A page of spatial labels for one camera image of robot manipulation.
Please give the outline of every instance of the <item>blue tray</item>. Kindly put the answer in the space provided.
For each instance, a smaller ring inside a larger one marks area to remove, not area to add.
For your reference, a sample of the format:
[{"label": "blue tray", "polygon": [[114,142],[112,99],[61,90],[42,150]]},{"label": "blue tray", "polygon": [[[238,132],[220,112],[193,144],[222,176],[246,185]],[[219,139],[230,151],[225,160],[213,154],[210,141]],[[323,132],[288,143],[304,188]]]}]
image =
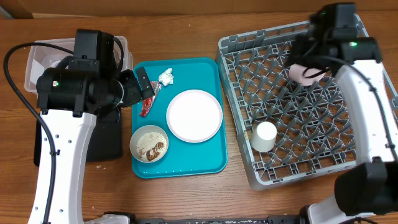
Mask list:
[{"label": "blue tray", "polygon": [[207,91],[223,107],[217,64],[210,58],[188,58],[142,62],[136,66],[139,67],[145,68],[152,81],[157,81],[166,69],[173,68],[174,84],[162,87],[145,118],[139,116],[142,103],[132,106],[132,133],[142,126],[152,124],[161,127],[169,137],[167,153],[159,161],[145,164],[132,158],[132,169],[136,175],[151,179],[221,172],[228,161],[224,119],[217,134],[201,143],[179,140],[172,134],[166,122],[169,103],[185,90]]}]

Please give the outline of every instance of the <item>bowl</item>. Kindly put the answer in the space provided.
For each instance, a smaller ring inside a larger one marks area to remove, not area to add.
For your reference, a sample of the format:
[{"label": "bowl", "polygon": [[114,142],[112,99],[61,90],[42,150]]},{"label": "bowl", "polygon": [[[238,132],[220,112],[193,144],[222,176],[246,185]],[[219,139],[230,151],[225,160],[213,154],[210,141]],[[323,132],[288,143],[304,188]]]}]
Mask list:
[{"label": "bowl", "polygon": [[[161,135],[163,135],[164,138],[166,138],[166,152],[163,155],[159,155],[154,160],[145,161],[145,160],[141,159],[139,153],[137,152],[137,143],[138,143],[138,140],[143,135],[150,133],[150,132],[160,133]],[[139,129],[137,129],[137,131],[135,131],[134,134],[132,134],[131,139],[130,139],[130,151],[131,151],[132,156],[134,156],[134,158],[136,158],[138,161],[144,162],[144,163],[152,163],[152,162],[158,161],[159,159],[164,157],[164,155],[166,155],[168,148],[169,148],[169,138],[167,137],[166,132],[163,131],[162,128],[155,126],[155,125],[145,125]]]}]

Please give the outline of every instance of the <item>red snack wrapper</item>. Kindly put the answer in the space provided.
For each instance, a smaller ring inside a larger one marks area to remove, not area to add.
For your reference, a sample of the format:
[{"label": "red snack wrapper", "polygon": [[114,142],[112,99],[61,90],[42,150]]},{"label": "red snack wrapper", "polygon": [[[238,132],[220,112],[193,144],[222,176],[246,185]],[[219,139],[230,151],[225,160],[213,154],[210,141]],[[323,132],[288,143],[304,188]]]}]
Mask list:
[{"label": "red snack wrapper", "polygon": [[139,116],[142,116],[144,118],[149,113],[150,109],[152,108],[152,105],[154,104],[157,94],[159,93],[160,89],[162,88],[162,84],[159,82],[150,82],[150,84],[152,85],[152,88],[154,89],[155,95],[142,102],[142,109],[141,109],[141,113],[139,114]]}]

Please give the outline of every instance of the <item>cup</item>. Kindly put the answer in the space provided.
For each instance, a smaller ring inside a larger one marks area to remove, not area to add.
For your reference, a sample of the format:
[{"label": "cup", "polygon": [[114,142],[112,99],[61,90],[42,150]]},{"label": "cup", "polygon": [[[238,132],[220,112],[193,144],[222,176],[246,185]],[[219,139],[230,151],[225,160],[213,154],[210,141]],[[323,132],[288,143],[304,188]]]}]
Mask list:
[{"label": "cup", "polygon": [[259,152],[269,152],[274,147],[276,134],[274,124],[268,121],[261,122],[251,136],[250,145]]}]

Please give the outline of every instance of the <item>gray dish rack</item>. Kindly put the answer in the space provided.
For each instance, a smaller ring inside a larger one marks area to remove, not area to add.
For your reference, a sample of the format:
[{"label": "gray dish rack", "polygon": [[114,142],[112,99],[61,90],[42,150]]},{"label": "gray dish rack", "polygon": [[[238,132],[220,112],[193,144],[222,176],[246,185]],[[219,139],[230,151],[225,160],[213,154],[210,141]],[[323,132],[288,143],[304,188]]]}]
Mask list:
[{"label": "gray dish rack", "polygon": [[[368,36],[358,15],[358,35]],[[217,63],[233,114],[238,144],[250,186],[265,190],[355,166],[354,135],[343,95],[325,75],[311,86],[288,79],[282,65],[295,36],[309,22],[223,37]],[[388,74],[391,105],[398,94]],[[257,152],[249,139],[256,125],[270,121],[278,134],[273,150]]]}]

